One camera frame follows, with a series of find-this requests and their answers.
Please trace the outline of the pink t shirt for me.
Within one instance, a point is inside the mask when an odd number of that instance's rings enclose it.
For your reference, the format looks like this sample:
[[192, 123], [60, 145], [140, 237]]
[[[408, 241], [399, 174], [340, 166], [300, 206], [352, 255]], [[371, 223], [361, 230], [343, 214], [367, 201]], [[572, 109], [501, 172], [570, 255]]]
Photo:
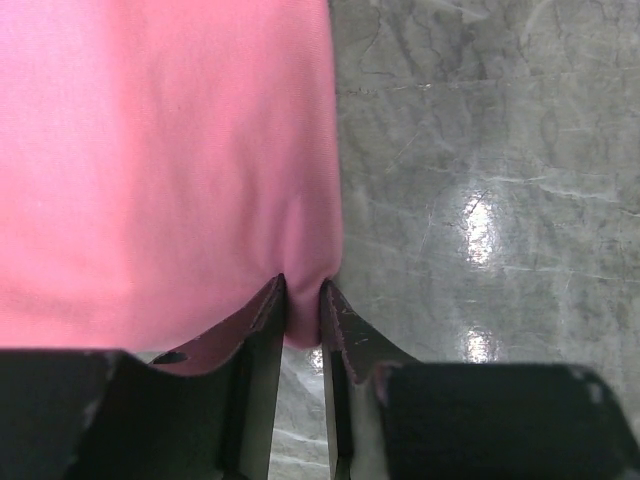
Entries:
[[1, 343], [180, 345], [341, 262], [324, 1], [1, 5]]

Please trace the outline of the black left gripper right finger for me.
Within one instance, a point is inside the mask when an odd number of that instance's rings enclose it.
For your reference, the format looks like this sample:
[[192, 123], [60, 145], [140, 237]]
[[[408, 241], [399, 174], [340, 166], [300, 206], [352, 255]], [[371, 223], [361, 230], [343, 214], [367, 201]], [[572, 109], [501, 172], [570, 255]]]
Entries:
[[609, 386], [576, 364], [426, 363], [320, 295], [335, 479], [635, 479], [639, 445]]

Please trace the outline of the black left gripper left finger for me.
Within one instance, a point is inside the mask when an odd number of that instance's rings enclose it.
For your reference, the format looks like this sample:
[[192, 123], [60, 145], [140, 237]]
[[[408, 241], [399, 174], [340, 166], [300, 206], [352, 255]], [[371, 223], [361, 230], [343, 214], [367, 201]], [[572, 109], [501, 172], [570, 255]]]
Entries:
[[264, 479], [286, 285], [144, 362], [122, 350], [1, 353], [5, 479]]

